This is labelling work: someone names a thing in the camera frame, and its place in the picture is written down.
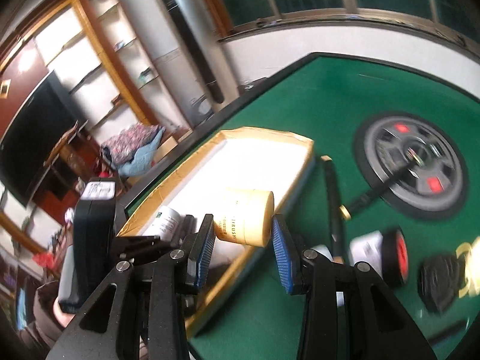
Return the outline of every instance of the television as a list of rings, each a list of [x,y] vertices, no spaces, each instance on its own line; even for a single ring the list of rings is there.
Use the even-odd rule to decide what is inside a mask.
[[[44,162],[62,135],[86,118],[52,71],[36,86],[0,140],[0,180],[23,205],[32,200]]]

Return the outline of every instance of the glass shelf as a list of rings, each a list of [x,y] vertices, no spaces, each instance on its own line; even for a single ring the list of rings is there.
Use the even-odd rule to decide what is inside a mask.
[[[156,76],[153,77],[150,81],[147,81],[145,84],[142,84],[141,86],[139,86],[138,89],[141,89],[141,88],[143,88],[144,86],[146,86],[146,85],[148,85],[149,83],[151,83],[152,81],[155,81],[158,77],[159,77],[159,75],[156,75]]]
[[[122,47],[120,47],[119,49],[115,50],[115,52],[117,53],[117,52],[119,52],[120,50],[123,50],[124,48],[128,48],[128,47],[130,47],[132,44],[134,44],[134,43],[135,43],[135,41],[136,41],[136,40],[137,40],[137,38],[136,38],[136,37],[135,37],[135,38],[133,38],[132,40],[129,40],[129,42],[128,42],[128,43],[124,44]]]
[[[107,9],[100,16],[98,16],[98,20],[104,20],[105,17],[108,16],[110,13],[118,12],[118,5],[119,3],[112,5],[109,9]]]
[[[85,33],[83,31],[80,31],[79,33],[75,34],[73,37],[67,40],[65,44],[50,58],[50,60],[45,62],[45,64],[47,66],[51,64],[53,60],[57,58],[61,53],[63,53],[65,50],[69,49],[70,47],[75,46],[84,37],[85,37]]]
[[[75,93],[88,79],[90,79],[95,73],[97,73],[100,69],[103,69],[102,63],[100,63],[97,67],[89,71],[84,77],[76,84],[72,89],[70,89],[69,94],[72,95]]]

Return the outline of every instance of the cylindrical container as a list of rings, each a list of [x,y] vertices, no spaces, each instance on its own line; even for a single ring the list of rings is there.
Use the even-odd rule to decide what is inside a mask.
[[[170,242],[180,223],[181,216],[167,206],[160,206],[155,218],[148,226],[144,236],[160,236],[162,241]]]
[[[350,243],[350,265],[365,261],[392,288],[405,284],[409,275],[407,246],[400,227],[374,231]]]
[[[273,214],[272,191],[227,188],[213,212],[215,234],[224,241],[264,247]]]

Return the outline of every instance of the black screen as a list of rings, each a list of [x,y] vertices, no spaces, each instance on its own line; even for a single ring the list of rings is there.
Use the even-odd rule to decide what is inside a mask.
[[[23,205],[31,198],[55,144],[78,119],[82,120],[59,98],[57,78],[53,74],[48,78],[22,106],[0,145],[0,178]]]

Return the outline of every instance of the blue fabric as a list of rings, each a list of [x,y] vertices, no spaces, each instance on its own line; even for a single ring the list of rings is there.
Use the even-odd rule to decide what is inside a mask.
[[[162,127],[152,142],[138,149],[130,162],[123,163],[118,167],[118,174],[124,177],[141,176],[152,167],[152,159],[157,151],[165,127]]]

